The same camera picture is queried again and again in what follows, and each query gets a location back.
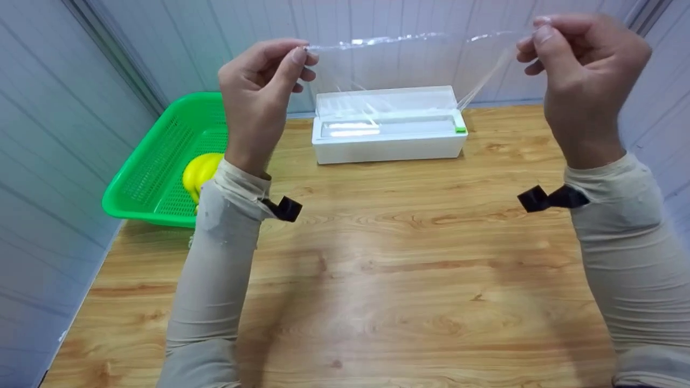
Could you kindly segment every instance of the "beige long sleeve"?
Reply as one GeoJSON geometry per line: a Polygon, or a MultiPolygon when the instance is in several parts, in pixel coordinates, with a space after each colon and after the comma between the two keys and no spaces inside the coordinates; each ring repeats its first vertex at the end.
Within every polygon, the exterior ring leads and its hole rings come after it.
{"type": "Polygon", "coordinates": [[[651,172],[628,154],[565,181],[591,201],[571,215],[618,355],[614,383],[690,387],[690,258],[651,172]]]}
{"type": "MultiPolygon", "coordinates": [[[[591,203],[572,211],[592,293],[618,353],[616,385],[690,387],[690,262],[634,156],[566,183],[591,203]]],[[[234,343],[270,182],[225,161],[204,185],[179,279],[158,387],[238,387],[234,343]]]]}
{"type": "Polygon", "coordinates": [[[270,182],[225,160],[201,190],[166,336],[161,388],[238,387],[235,340],[270,182]]]}

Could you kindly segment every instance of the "person's left hand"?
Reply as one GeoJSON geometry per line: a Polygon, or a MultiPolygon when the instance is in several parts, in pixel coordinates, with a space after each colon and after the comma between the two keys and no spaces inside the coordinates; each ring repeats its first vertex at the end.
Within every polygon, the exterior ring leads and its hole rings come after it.
{"type": "Polygon", "coordinates": [[[228,124],[225,159],[255,176],[283,134],[291,93],[303,91],[298,79],[313,81],[318,57],[304,49],[307,41],[274,39],[250,47],[218,71],[228,124]]]}

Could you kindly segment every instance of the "black clip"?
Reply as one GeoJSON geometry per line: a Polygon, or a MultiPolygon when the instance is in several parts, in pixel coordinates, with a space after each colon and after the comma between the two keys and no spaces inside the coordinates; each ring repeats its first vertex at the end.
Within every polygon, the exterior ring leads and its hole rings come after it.
{"type": "Polygon", "coordinates": [[[550,207],[579,208],[589,203],[589,199],[578,190],[563,185],[550,195],[537,185],[517,196],[527,213],[547,210],[550,207]]]}
{"type": "Polygon", "coordinates": [[[261,202],[281,221],[294,222],[297,220],[299,212],[302,211],[302,204],[287,197],[283,197],[278,205],[268,198],[261,200],[261,202]]]}

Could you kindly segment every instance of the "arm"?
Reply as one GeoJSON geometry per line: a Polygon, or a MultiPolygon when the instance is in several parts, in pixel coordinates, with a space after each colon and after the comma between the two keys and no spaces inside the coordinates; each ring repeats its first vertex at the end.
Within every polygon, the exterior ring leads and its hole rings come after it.
{"type": "Polygon", "coordinates": [[[651,56],[604,15],[535,19],[517,44],[528,75],[546,71],[544,115],[590,203],[571,210],[592,294],[607,324],[617,386],[690,387],[690,258],[649,169],[626,154],[617,120],[651,56]]]}
{"type": "Polygon", "coordinates": [[[566,183],[584,270],[618,354],[616,385],[690,387],[690,258],[649,169],[632,154],[566,183]]]}
{"type": "Polygon", "coordinates": [[[177,284],[158,387],[238,387],[235,341],[259,228],[275,218],[268,158],[285,126],[297,79],[318,58],[306,41],[260,42],[218,72],[229,132],[225,158],[201,190],[192,246],[177,284]]]}
{"type": "Polygon", "coordinates": [[[235,341],[270,182],[222,160],[204,184],[177,284],[160,387],[239,386],[235,341]]]}

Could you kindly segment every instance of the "wooden table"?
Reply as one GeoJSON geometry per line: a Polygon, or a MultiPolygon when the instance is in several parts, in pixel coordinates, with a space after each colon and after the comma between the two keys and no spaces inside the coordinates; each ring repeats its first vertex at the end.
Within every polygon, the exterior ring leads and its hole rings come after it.
{"type": "MultiPolygon", "coordinates": [[[[238,343],[245,387],[606,387],[613,352],[541,107],[477,109],[459,159],[318,166],[311,122],[273,155],[238,343]]],[[[122,228],[44,387],[153,387],[190,230],[122,228]]]]}

